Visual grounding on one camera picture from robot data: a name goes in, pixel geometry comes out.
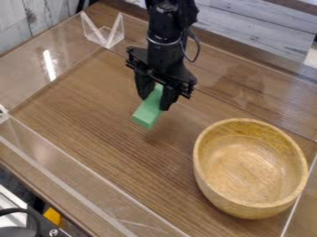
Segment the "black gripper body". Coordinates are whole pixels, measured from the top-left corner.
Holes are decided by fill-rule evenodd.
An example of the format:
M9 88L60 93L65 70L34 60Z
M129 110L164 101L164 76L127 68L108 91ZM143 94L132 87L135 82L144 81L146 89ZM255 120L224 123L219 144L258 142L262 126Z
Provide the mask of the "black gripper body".
M175 87L186 98L191 97L192 87L196 84L196 78L183 63L183 59L190 60L186 55L190 37L190 34L183 33L172 44L159 44L148 41L146 48L128 46L125 49L125 65L133 72L148 75L163 86Z

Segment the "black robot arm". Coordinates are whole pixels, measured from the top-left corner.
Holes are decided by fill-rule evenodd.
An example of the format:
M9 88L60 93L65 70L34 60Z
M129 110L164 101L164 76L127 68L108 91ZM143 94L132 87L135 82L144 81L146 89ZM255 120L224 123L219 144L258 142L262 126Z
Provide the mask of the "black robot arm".
M199 9L194 0L144 0L148 14L147 47L128 46L125 65L133 70L137 95L144 100L162 85L159 109L178 97L191 98L196 78L184 65L198 59L200 43L191 31Z

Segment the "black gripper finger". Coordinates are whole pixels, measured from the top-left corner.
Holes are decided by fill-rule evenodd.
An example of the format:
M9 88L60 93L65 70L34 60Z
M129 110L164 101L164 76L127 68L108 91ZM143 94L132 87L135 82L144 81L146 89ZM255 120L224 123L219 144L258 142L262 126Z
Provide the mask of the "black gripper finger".
M180 95L179 90L172 86L164 86L162 91L162 96L159 100L159 109L167 111L172 103L176 102Z
M140 72L136 72L135 83L136 83L137 95L140 99L144 100L155 89L155 84L156 84L155 80L148 75Z

